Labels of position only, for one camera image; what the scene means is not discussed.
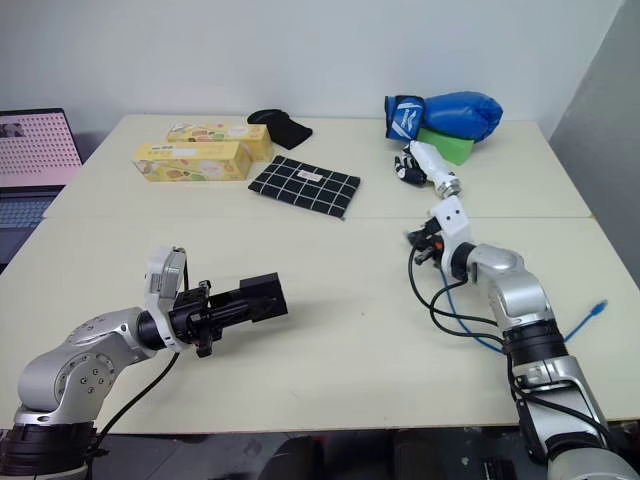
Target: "laptop screen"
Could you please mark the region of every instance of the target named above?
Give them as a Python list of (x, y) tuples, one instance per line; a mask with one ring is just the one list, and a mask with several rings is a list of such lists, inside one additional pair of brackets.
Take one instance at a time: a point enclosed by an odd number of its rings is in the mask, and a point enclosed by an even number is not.
[(0, 112), (0, 187), (66, 185), (81, 166), (62, 109)]

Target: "black glove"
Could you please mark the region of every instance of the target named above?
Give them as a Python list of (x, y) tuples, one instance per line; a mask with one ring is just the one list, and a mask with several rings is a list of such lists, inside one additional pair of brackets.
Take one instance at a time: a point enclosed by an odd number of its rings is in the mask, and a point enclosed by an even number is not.
[(277, 109), (253, 112), (247, 123), (266, 125), (271, 140), (287, 150), (297, 147), (313, 133), (310, 128), (291, 120), (289, 114)]
[(420, 170), (418, 162), (411, 154), (403, 155), (402, 160), (400, 160), (400, 157), (396, 157), (395, 165), (396, 175), (403, 182), (411, 185), (424, 185), (427, 183), (427, 176)]

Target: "boxing glove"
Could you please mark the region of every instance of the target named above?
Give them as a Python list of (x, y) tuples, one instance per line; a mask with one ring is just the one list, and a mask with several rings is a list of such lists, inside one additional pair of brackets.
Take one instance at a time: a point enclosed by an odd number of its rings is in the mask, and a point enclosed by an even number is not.
[(387, 138), (415, 140), (420, 126), (479, 142), (495, 130), (502, 107), (478, 92), (455, 92), (422, 99), (411, 95), (385, 97)]
[(480, 142), (495, 130), (502, 107), (478, 92), (456, 92), (426, 98), (423, 126), (436, 132)]

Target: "black grid cloth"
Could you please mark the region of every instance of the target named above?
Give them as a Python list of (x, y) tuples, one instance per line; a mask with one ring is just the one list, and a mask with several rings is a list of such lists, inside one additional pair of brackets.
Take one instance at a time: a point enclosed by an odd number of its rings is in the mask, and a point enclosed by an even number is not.
[(342, 218), (360, 178), (278, 155), (249, 190), (298, 207)]

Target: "yellow box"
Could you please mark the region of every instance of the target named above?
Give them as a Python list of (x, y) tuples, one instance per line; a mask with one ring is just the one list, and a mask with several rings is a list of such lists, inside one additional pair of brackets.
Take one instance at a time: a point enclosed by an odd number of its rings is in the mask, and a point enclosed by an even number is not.
[(273, 146), (266, 125), (197, 125), (179, 123), (171, 127), (168, 142), (228, 142), (237, 141), (246, 145), (254, 162), (270, 162)]
[(145, 143), (133, 163), (150, 182), (244, 180), (251, 158), (240, 142)]

